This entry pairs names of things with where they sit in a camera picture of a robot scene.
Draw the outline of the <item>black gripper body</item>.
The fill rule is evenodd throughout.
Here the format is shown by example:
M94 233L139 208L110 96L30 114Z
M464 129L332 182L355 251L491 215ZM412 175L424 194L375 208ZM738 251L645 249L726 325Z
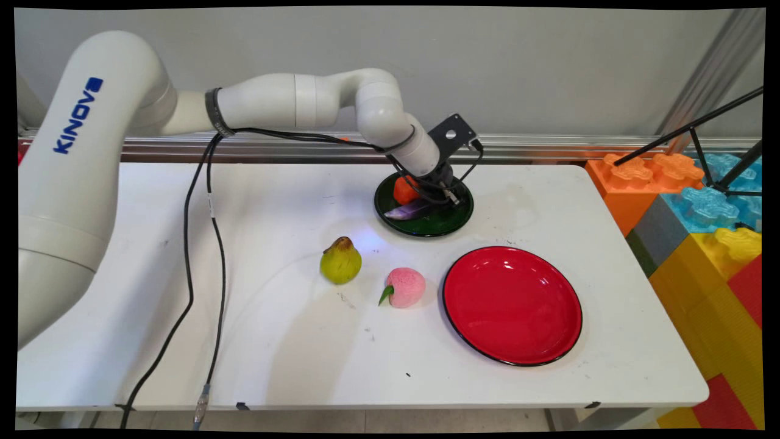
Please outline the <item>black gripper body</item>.
M440 160L426 175L426 200L435 205L459 205L451 164Z

